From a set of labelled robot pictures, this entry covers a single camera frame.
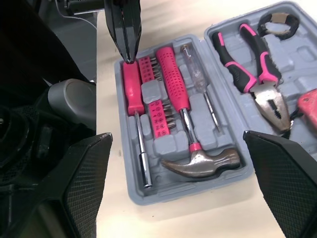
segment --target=molded plastic tray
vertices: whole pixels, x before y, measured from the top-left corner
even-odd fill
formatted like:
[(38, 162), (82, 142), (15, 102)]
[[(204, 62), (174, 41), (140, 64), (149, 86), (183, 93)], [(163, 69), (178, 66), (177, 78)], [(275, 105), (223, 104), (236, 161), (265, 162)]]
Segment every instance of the molded plastic tray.
[[(173, 41), (151, 47), (140, 53), (155, 57), (156, 51), (165, 46), (173, 47), (177, 65), (183, 75), (190, 97), (191, 116), (195, 134), (202, 147), (210, 155), (219, 154), (228, 147), (235, 147), (241, 157), (241, 166), (235, 170), (227, 170), (208, 179), (190, 179), (177, 175), (160, 164), (160, 159), (189, 161), (188, 139), (179, 114), (175, 114), (176, 127), (171, 135), (154, 139), (148, 113), (141, 116), (146, 152), (149, 156), (153, 186), (143, 188), (139, 145), (136, 122), (127, 114), (127, 101), (124, 95), (122, 81), (122, 64), (115, 64), (115, 80), (119, 105), (121, 138), (126, 170), (128, 192), (130, 198), (139, 205), (166, 202), (182, 196), (215, 189), (250, 176), (253, 165), (247, 145), (243, 141), (245, 130), (255, 130), (264, 133), (275, 132), (257, 110), (250, 94), (241, 94), (233, 85), (232, 76), (221, 64), (219, 56), (213, 48), (211, 35), (215, 31), (223, 33), (227, 49), (232, 57), (254, 75), (256, 74), (255, 58), (248, 45), (239, 35), (239, 25), (249, 23), (254, 29), (261, 16), (269, 12), (288, 12), (299, 17), (301, 23), (296, 34), (285, 41), (280, 41), (273, 35), (265, 36), (272, 59), (283, 75), (283, 84), (279, 86), (292, 112), (299, 96), (317, 88), (317, 27), (297, 5), (292, 2), (281, 2), (246, 15), (221, 22), (205, 31), (205, 40), (199, 40), (194, 35), (187, 35)], [(208, 80), (208, 93), (214, 109), (220, 119), (223, 133), (219, 133), (208, 112), (207, 104), (202, 94), (197, 93), (189, 75), (183, 55), (180, 52), (184, 44), (192, 47)], [(143, 101), (152, 102), (158, 99), (167, 100), (163, 82), (147, 82), (142, 85)], [(314, 158), (317, 158), (317, 139), (308, 131), (301, 119), (295, 119), (291, 138), (299, 142)]]

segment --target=pliers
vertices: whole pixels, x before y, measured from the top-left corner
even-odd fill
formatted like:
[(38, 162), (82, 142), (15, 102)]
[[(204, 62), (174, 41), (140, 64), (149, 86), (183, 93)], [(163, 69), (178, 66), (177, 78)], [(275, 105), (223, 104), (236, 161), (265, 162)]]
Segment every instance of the pliers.
[(224, 45), (222, 33), (215, 32), (212, 41), (220, 61), (232, 74), (237, 89), (241, 93), (251, 93), (262, 116), (280, 133), (289, 131), (291, 122), (288, 108), (282, 94), (276, 89), (282, 75), (271, 60), (267, 46), (252, 27), (243, 23), (239, 30), (256, 56), (258, 79), (231, 57)]

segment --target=pink and black handle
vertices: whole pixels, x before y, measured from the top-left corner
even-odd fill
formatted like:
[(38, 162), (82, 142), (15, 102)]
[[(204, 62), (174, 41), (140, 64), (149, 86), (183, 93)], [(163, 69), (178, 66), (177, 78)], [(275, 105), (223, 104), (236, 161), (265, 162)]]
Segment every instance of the pink and black handle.
[(213, 46), (219, 54), (221, 63), (233, 76), (233, 84), (241, 93), (248, 93), (256, 84), (257, 79), (250, 74), (242, 65), (234, 61), (224, 45), (221, 32), (212, 35)]
[(268, 48), (262, 38), (246, 23), (241, 24), (239, 29), (241, 36), (248, 43), (256, 56), (260, 83), (275, 82), (277, 84), (282, 75), (273, 63)]

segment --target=white table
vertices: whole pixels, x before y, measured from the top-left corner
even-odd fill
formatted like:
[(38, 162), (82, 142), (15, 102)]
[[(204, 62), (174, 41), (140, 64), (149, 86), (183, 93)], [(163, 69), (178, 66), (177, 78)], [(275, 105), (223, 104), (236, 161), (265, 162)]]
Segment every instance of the white table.
[[(185, 34), (202, 38), (214, 23), (278, 2), (276, 0), (141, 0), (139, 50)], [(317, 2), (300, 6), (317, 19)], [(150, 206), (129, 198), (118, 116), (113, 65), (120, 55), (98, 15), (97, 132), (111, 132), (104, 197), (97, 216), (98, 238), (282, 238), (255, 175), (230, 186)]]

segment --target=hammer handle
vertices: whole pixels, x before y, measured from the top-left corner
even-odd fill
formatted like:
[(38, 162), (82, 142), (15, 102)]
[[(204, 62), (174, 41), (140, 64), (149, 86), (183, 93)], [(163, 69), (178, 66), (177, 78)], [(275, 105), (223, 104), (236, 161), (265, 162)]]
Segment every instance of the hammer handle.
[(157, 51), (157, 58), (163, 70), (163, 77), (170, 101), (179, 112), (190, 110), (185, 83), (176, 64), (174, 51), (171, 47), (163, 47)]

